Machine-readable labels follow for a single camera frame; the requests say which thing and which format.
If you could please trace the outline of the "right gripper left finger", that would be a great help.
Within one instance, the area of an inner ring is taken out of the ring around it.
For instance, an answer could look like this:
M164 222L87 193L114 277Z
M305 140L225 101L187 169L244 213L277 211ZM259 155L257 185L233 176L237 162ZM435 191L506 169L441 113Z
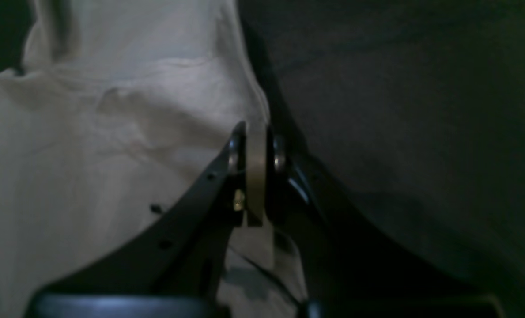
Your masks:
M246 125L161 218L91 265L42 287L26 318L230 318L216 294L242 225Z

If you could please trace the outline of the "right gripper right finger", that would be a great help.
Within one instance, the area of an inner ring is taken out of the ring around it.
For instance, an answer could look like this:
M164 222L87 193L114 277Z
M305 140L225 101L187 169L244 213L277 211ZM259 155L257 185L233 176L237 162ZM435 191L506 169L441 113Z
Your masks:
M266 127L246 129L249 224L270 221L299 250L299 318L502 318L495 297L376 228L311 155Z

